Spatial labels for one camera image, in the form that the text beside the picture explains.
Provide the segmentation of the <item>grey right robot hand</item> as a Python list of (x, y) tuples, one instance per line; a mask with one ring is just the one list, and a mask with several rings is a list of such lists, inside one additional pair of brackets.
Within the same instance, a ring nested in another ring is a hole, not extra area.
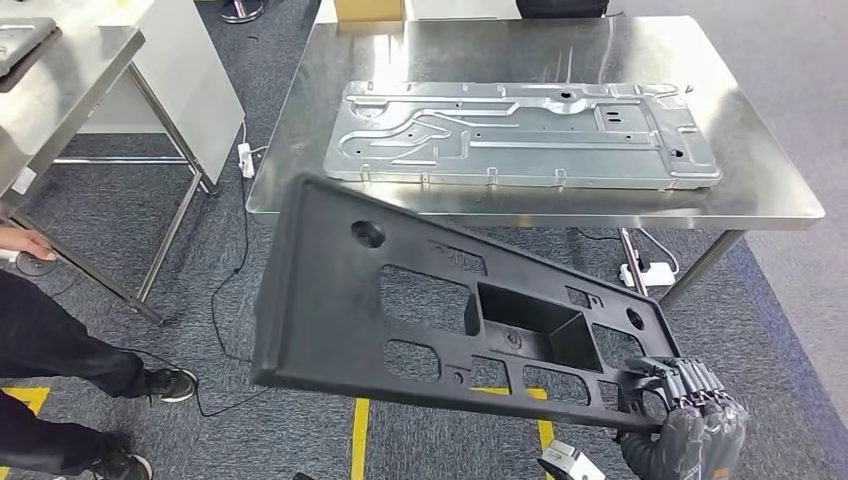
[(662, 384), (669, 407), (659, 436), (620, 433), (622, 457), (641, 479), (729, 479), (744, 444), (749, 413), (701, 361), (638, 357), (626, 361)]

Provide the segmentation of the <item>person's hand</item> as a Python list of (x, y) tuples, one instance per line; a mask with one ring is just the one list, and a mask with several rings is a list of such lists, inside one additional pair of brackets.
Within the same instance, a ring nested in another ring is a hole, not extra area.
[(27, 229), (2, 226), (0, 247), (4, 250), (27, 252), (41, 260), (57, 259), (49, 242), (39, 233)]

